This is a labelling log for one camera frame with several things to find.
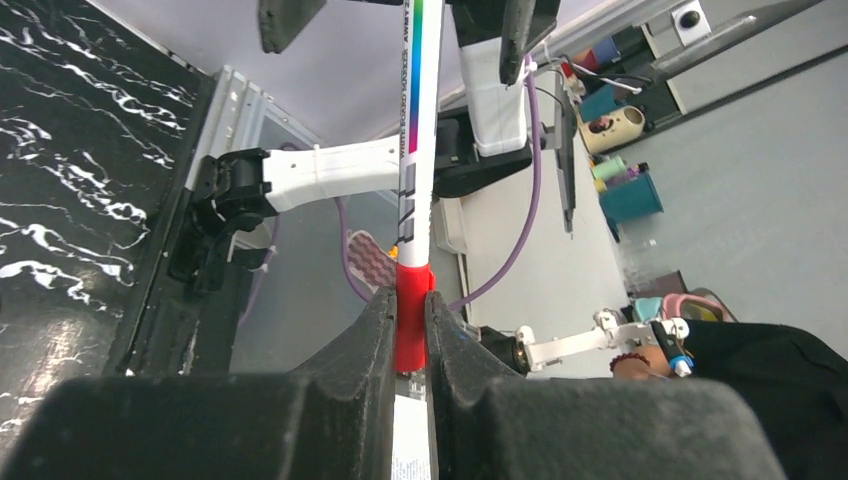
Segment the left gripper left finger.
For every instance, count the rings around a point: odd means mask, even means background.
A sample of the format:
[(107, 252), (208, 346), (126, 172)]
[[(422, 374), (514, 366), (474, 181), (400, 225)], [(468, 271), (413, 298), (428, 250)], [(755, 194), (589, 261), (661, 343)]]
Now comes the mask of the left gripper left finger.
[(397, 301), (286, 373), (76, 378), (52, 390), (5, 479), (386, 479)]

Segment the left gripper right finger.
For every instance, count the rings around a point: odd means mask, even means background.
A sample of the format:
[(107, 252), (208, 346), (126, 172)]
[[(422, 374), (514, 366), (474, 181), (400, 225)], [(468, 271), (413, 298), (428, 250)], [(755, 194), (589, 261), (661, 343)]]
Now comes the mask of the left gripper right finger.
[(437, 479), (780, 479), (753, 412), (709, 381), (525, 378), (424, 304)]

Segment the red marker cap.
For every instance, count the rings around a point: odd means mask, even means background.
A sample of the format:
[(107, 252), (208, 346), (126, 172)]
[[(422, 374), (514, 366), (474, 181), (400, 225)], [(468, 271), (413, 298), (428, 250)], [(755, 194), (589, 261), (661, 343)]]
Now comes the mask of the red marker cap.
[(426, 364), (425, 300), (434, 286), (435, 276), (429, 264), (421, 267), (397, 267), (397, 372), (418, 371)]

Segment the white whiteboard marker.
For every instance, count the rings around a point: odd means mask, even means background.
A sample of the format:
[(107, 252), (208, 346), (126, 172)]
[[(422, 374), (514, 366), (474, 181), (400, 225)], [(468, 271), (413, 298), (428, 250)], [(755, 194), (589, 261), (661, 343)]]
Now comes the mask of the white whiteboard marker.
[(430, 265), (431, 201), (445, 3), (402, 3), (397, 267)]

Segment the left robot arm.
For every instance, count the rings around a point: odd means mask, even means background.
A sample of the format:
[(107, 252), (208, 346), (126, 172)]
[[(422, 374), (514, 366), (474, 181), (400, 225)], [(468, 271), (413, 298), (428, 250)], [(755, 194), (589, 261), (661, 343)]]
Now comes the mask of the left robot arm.
[(705, 381), (525, 378), (460, 328), (428, 265), (440, 1), (403, 5), (401, 133), (221, 157), (197, 230), (397, 187), (399, 264), (329, 345), (283, 374), (101, 377), (56, 387), (6, 479), (387, 479), (394, 380), (424, 369), (437, 479), (778, 479), (753, 412)]

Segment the person's hand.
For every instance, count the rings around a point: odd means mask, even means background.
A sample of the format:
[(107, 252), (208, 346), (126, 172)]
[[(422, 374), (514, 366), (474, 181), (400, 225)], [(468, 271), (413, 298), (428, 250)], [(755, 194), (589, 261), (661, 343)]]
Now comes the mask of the person's hand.
[(615, 378), (650, 380), (670, 378), (671, 367), (659, 346), (640, 346), (615, 357), (610, 363)]

